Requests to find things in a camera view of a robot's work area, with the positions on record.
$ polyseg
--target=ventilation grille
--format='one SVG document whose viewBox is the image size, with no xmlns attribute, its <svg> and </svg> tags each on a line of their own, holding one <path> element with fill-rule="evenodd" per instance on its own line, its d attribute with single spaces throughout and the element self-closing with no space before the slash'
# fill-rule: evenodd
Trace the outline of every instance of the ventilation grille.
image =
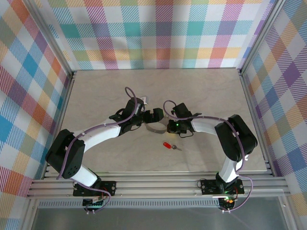
<svg viewBox="0 0 307 230">
<path fill-rule="evenodd" d="M 185 198 L 185 199 L 116 199 L 113 198 L 107 207 L 117 208 L 178 208 L 178 207 L 217 207 L 217 198 Z M 81 199 L 40 200 L 39 208 L 82 208 Z"/>
</svg>

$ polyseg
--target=beige tabletop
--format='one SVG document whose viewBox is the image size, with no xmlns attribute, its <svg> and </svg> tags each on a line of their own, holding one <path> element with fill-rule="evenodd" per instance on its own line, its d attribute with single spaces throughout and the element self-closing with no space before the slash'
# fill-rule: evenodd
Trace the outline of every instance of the beige tabletop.
<svg viewBox="0 0 307 230">
<path fill-rule="evenodd" d="M 62 128 L 76 131 L 105 121 L 126 106 L 129 86 L 138 97 L 148 96 L 146 109 L 162 108 L 167 99 L 184 102 L 194 114 L 227 118 L 240 115 L 255 134 L 236 69 L 148 69 L 78 71 Z M 163 129 L 162 124 L 155 128 Z M 167 149 L 164 142 L 182 151 Z M 225 160 L 218 138 L 195 133 L 190 138 L 138 130 L 89 149 L 83 165 L 94 172 L 219 171 Z M 249 156 L 244 171 L 265 171 L 260 147 Z"/>
</svg>

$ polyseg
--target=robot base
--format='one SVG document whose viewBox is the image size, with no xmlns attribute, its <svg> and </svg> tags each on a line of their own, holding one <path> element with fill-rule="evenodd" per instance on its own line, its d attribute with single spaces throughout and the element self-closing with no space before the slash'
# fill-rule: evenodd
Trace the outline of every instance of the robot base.
<svg viewBox="0 0 307 230">
<path fill-rule="evenodd" d="M 108 191 L 111 196 L 115 195 L 116 191 L 116 181 L 101 181 L 98 180 L 92 188 L 102 189 Z M 74 184 L 73 196 L 101 196 L 102 193 L 98 191 L 89 190 L 83 188 L 79 184 Z"/>
<path fill-rule="evenodd" d="M 200 180 L 201 193 L 203 195 L 220 195 L 221 190 L 216 185 L 216 180 Z M 242 180 L 237 179 L 223 194 L 225 195 L 237 195 L 244 194 L 244 187 Z"/>
</svg>

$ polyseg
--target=robotic arm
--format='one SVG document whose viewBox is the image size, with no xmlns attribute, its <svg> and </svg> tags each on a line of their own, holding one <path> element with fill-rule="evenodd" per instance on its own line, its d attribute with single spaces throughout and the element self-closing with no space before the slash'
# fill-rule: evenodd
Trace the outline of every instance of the robotic arm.
<svg viewBox="0 0 307 230">
<path fill-rule="evenodd" d="M 162 109 L 155 108 L 153 109 L 153 113 L 151 113 L 150 110 L 145 111 L 144 101 L 140 98 L 136 98 L 136 100 L 136 111 L 131 119 L 126 122 L 115 124 L 125 120 L 131 115 L 131 113 L 133 113 L 135 108 L 134 98 L 131 98 L 128 101 L 125 108 L 118 110 L 114 115 L 110 116 L 109 119 L 97 125 L 101 125 L 99 128 L 93 129 L 87 133 L 85 133 L 85 130 L 70 132 L 67 129 L 64 129 L 60 131 L 46 155 L 46 161 L 60 173 L 69 144 L 77 136 L 80 136 L 71 146 L 62 177 L 65 179 L 72 179 L 73 181 L 90 188 L 105 188 L 107 185 L 101 182 L 100 178 L 93 171 L 82 165 L 84 153 L 91 147 L 107 139 L 116 138 L 131 131 L 133 126 L 139 127 L 142 123 L 158 122 L 164 117 Z M 110 192 L 114 195 L 115 189 L 112 189 Z"/>
<path fill-rule="evenodd" d="M 243 194 L 242 181 L 238 179 L 238 169 L 242 166 L 243 154 L 229 125 L 219 120 L 195 119 L 200 114 L 192 115 L 184 103 L 176 105 L 172 114 L 176 114 L 179 119 L 175 120 L 174 117 L 174 120 L 169 120 L 167 125 L 168 133 L 181 136 L 190 131 L 191 133 L 206 132 L 216 135 L 226 154 L 224 165 L 216 174 L 216 179 L 201 181 L 202 194 Z M 113 196 L 116 190 L 116 182 L 101 181 L 99 176 L 83 166 L 84 153 L 107 139 L 115 138 L 131 131 L 133 126 L 139 127 L 142 123 L 158 122 L 163 117 L 164 114 L 161 108 L 155 108 L 151 113 L 150 110 L 145 110 L 143 100 L 131 98 L 125 108 L 118 110 L 98 126 L 75 132 L 70 132 L 67 129 L 60 131 L 46 155 L 46 161 L 60 174 L 62 171 L 63 178 L 77 182 L 73 193 L 74 196 L 100 196 L 101 190 L 108 191 Z M 257 146 L 257 140 L 240 116 L 233 115 L 228 118 L 228 122 L 231 123 L 236 130 L 236 134 L 240 137 L 246 159 Z M 240 187 L 241 190 L 239 192 L 234 191 L 234 187 Z"/>
<path fill-rule="evenodd" d="M 202 118 L 198 117 L 201 114 L 197 113 L 192 115 L 184 103 L 175 105 L 172 114 L 175 114 L 178 120 L 169 120 L 167 125 L 167 131 L 169 133 L 175 133 L 181 136 L 181 134 L 186 134 L 187 131 L 189 131 L 191 133 L 205 132 L 216 135 L 226 155 L 223 167 L 216 174 L 215 180 L 201 181 L 202 194 L 243 194 L 243 185 L 242 181 L 238 179 L 238 170 L 241 169 L 243 161 L 248 158 L 249 154 L 258 144 L 256 137 L 250 131 L 243 119 L 239 115 L 229 117 L 227 121 L 234 128 L 234 130 L 232 130 L 226 121 L 222 122 L 218 118 L 217 120 L 212 120 L 212 118 L 198 119 Z M 244 153 L 242 153 L 240 149 L 234 131 L 236 131 L 241 141 Z"/>
</svg>

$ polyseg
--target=colorful checkered backdrop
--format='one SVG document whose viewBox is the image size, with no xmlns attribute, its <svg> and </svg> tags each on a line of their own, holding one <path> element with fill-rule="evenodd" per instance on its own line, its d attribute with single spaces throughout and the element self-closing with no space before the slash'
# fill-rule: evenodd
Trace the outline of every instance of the colorful checkered backdrop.
<svg viewBox="0 0 307 230">
<path fill-rule="evenodd" d="M 245 76 L 269 152 L 307 229 L 307 0 L 288 0 Z"/>
<path fill-rule="evenodd" d="M 68 83 L 21 0 L 0 7 L 0 229 L 17 229 Z"/>
<path fill-rule="evenodd" d="M 36 2 L 72 69 L 168 69 L 238 65 L 273 0 Z"/>
<path fill-rule="evenodd" d="M 241 59 L 240 64 L 237 66 L 238 69 L 241 69 L 243 67 L 244 62 L 245 62 L 246 58 L 248 57 L 252 47 L 254 46 L 255 41 L 256 41 L 259 33 L 261 32 L 261 29 L 262 29 L 267 17 L 269 16 L 271 9 L 272 9 L 275 2 L 276 2 L 275 0 L 270 0 L 270 3 L 268 4 L 267 8 L 265 9 L 265 12 L 262 15 L 261 20 L 260 20 L 260 22 L 257 26 L 257 29 L 255 30 L 255 32 L 254 32 L 254 34 L 253 34 L 253 36 L 252 36 L 252 38 L 251 38 L 251 40 L 248 44 L 247 49 L 244 52 L 243 58 Z"/>
</svg>

